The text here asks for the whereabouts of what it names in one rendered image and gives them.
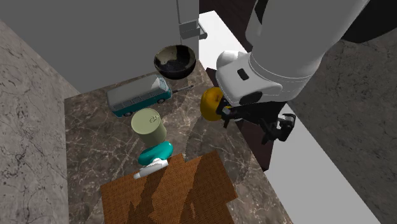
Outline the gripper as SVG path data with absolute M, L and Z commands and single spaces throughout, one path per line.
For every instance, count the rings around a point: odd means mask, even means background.
M 230 120 L 240 121 L 243 119 L 254 124 L 258 124 L 258 120 L 260 120 L 260 127 L 264 131 L 262 144 L 276 139 L 285 142 L 296 122 L 296 115 L 292 113 L 279 114 L 285 104 L 286 101 L 270 101 L 231 107 L 228 101 L 222 97 L 216 108 L 216 114 L 220 115 L 224 121 L 224 128 L 228 127 Z

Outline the yellow round fruit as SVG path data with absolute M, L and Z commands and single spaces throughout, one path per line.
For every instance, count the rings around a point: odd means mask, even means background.
M 223 93 L 219 87 L 209 88 L 202 94 L 200 112 L 206 120 L 217 121 L 221 119 L 221 116 L 216 113 L 216 110 L 222 97 Z

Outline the thin grey pen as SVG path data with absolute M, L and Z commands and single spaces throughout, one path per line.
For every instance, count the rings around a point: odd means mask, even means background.
M 175 94 L 177 92 L 188 90 L 188 89 L 191 89 L 193 87 L 194 87 L 194 85 L 189 85 L 189 86 L 186 86 L 186 87 L 183 87 L 183 88 L 179 88 L 179 89 L 173 90 L 172 93 Z

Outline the black bowl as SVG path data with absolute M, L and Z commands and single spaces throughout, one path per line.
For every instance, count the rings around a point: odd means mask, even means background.
M 165 78 L 180 80 L 189 76 L 196 65 L 195 52 L 186 45 L 171 45 L 154 57 L 156 70 Z

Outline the pale green cup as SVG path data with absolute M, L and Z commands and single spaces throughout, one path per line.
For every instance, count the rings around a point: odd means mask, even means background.
M 148 148 L 164 142 L 167 135 L 160 114 L 151 108 L 137 111 L 131 119 L 131 127 Z

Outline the teal and white bottle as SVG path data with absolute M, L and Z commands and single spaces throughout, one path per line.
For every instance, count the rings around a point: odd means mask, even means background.
M 168 158 L 173 153 L 173 145 L 164 141 L 156 146 L 147 148 L 138 157 L 138 163 L 143 165 L 139 172 L 134 174 L 134 179 L 145 177 L 168 166 Z

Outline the brown woven robot stand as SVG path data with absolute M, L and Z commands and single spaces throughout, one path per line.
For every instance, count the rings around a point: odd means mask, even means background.
M 226 205 L 238 195 L 217 151 L 168 162 L 145 177 L 102 185 L 104 224 L 234 224 Z

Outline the teal and grey toy van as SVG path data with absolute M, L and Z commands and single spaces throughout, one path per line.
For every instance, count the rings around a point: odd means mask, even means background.
M 162 75 L 152 74 L 121 85 L 106 93 L 108 106 L 121 118 L 172 97 L 172 90 Z

